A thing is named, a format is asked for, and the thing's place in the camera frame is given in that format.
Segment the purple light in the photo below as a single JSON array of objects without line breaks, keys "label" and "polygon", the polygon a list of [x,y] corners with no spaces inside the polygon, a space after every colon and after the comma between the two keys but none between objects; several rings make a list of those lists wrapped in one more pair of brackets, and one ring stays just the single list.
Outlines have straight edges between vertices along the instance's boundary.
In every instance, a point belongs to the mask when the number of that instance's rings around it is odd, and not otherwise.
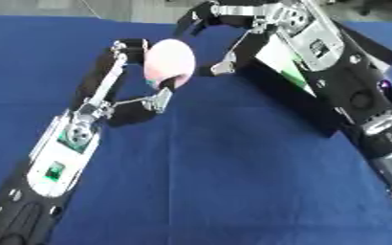
[{"label": "purple light", "polygon": [[381,88],[389,88],[389,87],[391,87],[391,82],[389,80],[381,81]]}]

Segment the robotic arm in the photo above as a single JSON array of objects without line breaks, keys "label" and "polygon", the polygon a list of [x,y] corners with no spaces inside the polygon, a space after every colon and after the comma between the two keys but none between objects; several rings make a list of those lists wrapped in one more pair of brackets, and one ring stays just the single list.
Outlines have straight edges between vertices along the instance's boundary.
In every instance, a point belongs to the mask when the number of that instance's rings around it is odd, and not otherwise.
[{"label": "robotic arm", "polygon": [[140,123],[162,113],[175,79],[149,97],[114,101],[126,67],[143,65],[147,40],[118,40],[98,58],[69,109],[51,122],[27,159],[0,188],[0,244],[46,244],[99,145],[101,125]]},{"label": "robotic arm", "polygon": [[295,63],[316,97],[340,114],[342,132],[392,196],[391,79],[312,0],[242,2],[208,1],[178,21],[176,35],[192,25],[194,35],[211,25],[246,29],[220,62],[200,68],[201,75],[234,73],[277,34],[297,56]]}]

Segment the blue cloth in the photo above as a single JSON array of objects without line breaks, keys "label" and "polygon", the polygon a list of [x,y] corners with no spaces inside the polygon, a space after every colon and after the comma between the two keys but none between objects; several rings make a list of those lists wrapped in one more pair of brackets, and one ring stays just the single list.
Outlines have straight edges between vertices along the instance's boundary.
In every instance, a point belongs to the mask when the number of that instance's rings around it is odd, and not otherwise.
[{"label": "blue cloth", "polygon": [[[391,23],[349,26],[392,49]],[[0,17],[0,183],[101,49],[172,29]],[[201,64],[240,33],[211,28],[186,41]],[[120,92],[152,93],[141,68]],[[320,137],[242,78],[194,78],[178,92],[155,120],[105,129],[53,244],[392,245],[392,201],[342,134]]]}]

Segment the screw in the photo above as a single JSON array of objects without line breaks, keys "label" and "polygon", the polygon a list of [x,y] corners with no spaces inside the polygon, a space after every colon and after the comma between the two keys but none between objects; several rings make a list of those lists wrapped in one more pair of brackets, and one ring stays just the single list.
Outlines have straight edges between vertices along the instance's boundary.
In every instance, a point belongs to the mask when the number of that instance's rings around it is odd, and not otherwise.
[{"label": "screw", "polygon": [[325,87],[325,80],[324,79],[320,79],[317,83],[316,86],[318,88],[324,88]]},{"label": "screw", "polygon": [[9,192],[9,197],[11,198],[11,201],[17,202],[22,198],[22,191],[19,189],[12,189],[11,192]]},{"label": "screw", "polygon": [[352,64],[358,64],[361,61],[361,56],[360,55],[353,55],[349,57],[349,61]]}]

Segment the green led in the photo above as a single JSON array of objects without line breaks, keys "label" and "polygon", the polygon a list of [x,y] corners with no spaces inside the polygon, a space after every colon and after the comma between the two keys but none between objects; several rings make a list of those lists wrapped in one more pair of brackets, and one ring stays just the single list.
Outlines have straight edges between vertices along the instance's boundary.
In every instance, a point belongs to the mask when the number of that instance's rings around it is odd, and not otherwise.
[{"label": "green led", "polygon": [[46,174],[44,175],[44,177],[51,179],[55,182],[57,182],[57,180],[59,180],[60,175],[62,174],[63,170],[65,169],[65,166],[58,163],[58,162],[54,162],[49,169],[47,170]]}]

